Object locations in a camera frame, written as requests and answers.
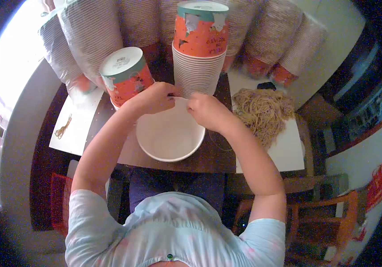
window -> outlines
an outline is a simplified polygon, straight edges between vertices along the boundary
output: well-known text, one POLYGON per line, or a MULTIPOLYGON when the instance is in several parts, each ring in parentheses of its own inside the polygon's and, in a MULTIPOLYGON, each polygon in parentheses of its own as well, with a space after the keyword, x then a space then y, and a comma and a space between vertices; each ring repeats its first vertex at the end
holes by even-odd
POLYGON ((9 120, 30 76, 44 58, 38 29, 45 18, 41 0, 27 0, 17 10, 0 36, 0 111, 9 120))

plastic wrap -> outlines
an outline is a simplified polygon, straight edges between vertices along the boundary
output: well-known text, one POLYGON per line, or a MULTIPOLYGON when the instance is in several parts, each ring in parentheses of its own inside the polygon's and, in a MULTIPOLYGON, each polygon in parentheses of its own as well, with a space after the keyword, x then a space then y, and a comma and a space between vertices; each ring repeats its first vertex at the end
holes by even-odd
POLYGON ((277 83, 290 85, 299 78, 305 67, 315 56, 327 36, 327 28, 308 14, 304 14, 292 45, 273 68, 272 78, 277 83))
POLYGON ((123 48, 116 3, 114 0, 67 2, 58 16, 78 66, 88 79, 106 90, 99 66, 105 57, 123 48))
POLYGON ((147 61, 158 58, 160 19, 157 0, 118 0, 126 47, 139 47, 147 61))
POLYGON ((302 11, 288 0, 270 0, 251 29, 244 67, 255 78, 265 76, 291 45, 302 21, 302 11))
POLYGON ((228 14, 228 49, 222 71, 228 71, 235 56, 240 51, 246 33, 252 24, 253 18, 259 12, 260 0, 214 0, 227 5, 230 9, 228 14))
POLYGON ((173 64, 172 42, 175 37, 175 20, 178 3, 182 0, 160 0, 160 41, 163 53, 170 64, 173 64))
POLYGON ((72 56, 59 23, 57 10, 48 15, 47 22, 39 29, 44 46, 44 57, 61 82, 66 84, 74 104, 80 102, 80 95, 94 89, 94 84, 84 76, 72 56))

dark pants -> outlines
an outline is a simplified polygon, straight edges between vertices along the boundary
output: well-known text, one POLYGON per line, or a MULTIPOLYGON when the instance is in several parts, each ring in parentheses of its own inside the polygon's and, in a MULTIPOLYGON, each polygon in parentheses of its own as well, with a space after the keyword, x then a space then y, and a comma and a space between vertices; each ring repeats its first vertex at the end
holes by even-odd
POLYGON ((180 192, 198 196, 207 201, 219 216, 222 213, 225 174, 183 173, 146 168, 134 168, 130 175, 130 212, 145 198, 175 191, 173 182, 184 184, 180 192))

white paper sheet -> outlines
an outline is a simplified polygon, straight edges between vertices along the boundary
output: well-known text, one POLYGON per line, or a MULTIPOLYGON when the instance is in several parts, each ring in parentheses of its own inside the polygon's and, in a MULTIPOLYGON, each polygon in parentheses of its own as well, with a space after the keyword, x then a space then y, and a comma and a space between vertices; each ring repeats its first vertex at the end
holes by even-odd
MULTIPOLYGON (((269 81, 268 79, 253 80, 236 70, 228 72, 228 79, 231 97, 241 88, 256 89, 259 83, 269 81)), ((302 170, 305 168, 296 120, 286 121, 286 129, 277 136, 277 140, 268 150, 268 154, 279 171, 302 170)), ((236 159, 236 172, 243 173, 238 159, 236 159)))
POLYGON ((86 102, 79 107, 75 107, 72 104, 72 99, 68 96, 56 121, 49 147, 81 156, 84 152, 87 134, 94 113, 102 95, 103 90, 96 88, 89 93, 86 102), (62 138, 58 139, 55 136, 55 132, 66 125, 70 114, 72 114, 72 120, 62 138))

dark wooden tabletop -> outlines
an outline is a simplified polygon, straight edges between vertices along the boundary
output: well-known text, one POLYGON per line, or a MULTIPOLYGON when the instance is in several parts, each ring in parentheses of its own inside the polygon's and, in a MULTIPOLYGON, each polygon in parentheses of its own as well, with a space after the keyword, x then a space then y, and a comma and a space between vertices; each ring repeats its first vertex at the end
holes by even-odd
MULTIPOLYGON (((151 74, 156 81, 164 81, 174 84, 172 67, 164 64, 150 65, 149 67, 151 74)), ((226 74, 220 77, 214 96, 227 108, 232 110, 229 81, 226 74)), ((93 117, 87 135, 85 149, 114 112, 115 110, 109 100, 109 95, 104 93, 93 117)), ((159 162, 152 159, 141 150, 137 143, 136 132, 134 129, 130 132, 124 143, 118 163, 161 170, 199 173, 231 174, 236 172, 236 157, 231 146, 219 133, 209 130, 206 130, 206 135, 199 149, 190 157, 179 162, 159 162)))

